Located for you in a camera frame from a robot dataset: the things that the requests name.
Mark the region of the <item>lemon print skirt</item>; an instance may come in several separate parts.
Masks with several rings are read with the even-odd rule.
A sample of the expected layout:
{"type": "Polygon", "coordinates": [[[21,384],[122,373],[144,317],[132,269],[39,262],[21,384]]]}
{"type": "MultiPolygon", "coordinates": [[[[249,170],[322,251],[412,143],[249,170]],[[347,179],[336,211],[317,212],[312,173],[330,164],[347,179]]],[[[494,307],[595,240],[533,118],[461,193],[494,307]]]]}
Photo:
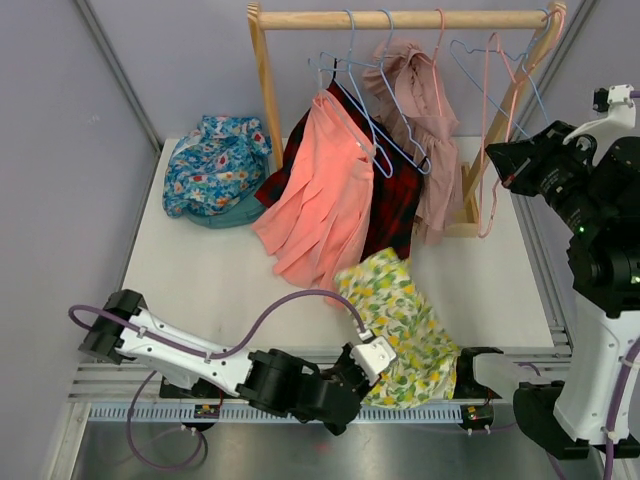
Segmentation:
{"type": "Polygon", "coordinates": [[[387,248],[338,272],[334,283],[365,326],[387,338],[398,356],[364,403],[399,410],[432,401],[437,381],[457,366],[460,349],[412,280],[409,262],[387,248]]]}

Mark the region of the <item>blue floral skirt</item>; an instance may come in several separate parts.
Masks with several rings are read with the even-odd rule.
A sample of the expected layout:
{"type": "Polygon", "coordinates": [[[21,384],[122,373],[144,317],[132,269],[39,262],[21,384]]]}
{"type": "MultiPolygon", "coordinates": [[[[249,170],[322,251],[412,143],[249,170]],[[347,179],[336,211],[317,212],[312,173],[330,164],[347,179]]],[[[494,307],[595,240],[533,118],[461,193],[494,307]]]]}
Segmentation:
{"type": "Polygon", "coordinates": [[[172,218],[227,213],[264,182],[271,153],[259,118],[203,116],[170,155],[165,213],[172,218]]]}

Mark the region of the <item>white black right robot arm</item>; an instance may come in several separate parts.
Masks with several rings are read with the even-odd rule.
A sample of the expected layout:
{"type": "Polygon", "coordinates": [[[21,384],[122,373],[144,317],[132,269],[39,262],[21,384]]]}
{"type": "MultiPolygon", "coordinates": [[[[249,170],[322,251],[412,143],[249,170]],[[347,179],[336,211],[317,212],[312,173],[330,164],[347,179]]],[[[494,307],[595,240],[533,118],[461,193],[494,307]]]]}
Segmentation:
{"type": "Polygon", "coordinates": [[[628,416],[639,372],[639,140],[621,137],[598,156],[594,135],[555,121],[485,151],[506,189],[543,197],[571,230],[578,327],[562,380],[475,347],[462,351],[455,387],[508,401],[520,431],[559,460],[583,459],[591,449],[610,461],[635,458],[628,416]]]}

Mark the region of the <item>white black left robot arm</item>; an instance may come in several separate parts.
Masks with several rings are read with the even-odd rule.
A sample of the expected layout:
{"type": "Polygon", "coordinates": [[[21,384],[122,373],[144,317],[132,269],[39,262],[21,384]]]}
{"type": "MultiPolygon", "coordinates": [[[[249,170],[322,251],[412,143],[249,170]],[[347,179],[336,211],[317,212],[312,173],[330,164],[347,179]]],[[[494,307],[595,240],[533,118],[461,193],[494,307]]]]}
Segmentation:
{"type": "Polygon", "coordinates": [[[71,306],[68,316],[76,325],[82,323],[81,312],[96,317],[85,328],[87,335],[79,347],[87,355],[113,364],[135,360],[195,397],[205,397],[216,387],[267,414],[301,423],[318,421],[334,435],[356,419],[365,397],[397,359],[389,341],[367,328],[347,299],[324,289],[280,298],[259,315],[236,346],[218,345],[171,326],[131,290],[113,294],[103,308],[71,306]],[[354,321],[358,343],[346,343],[328,369],[282,350],[249,349],[249,341],[271,313],[307,296],[327,297],[344,306],[354,321]]]}

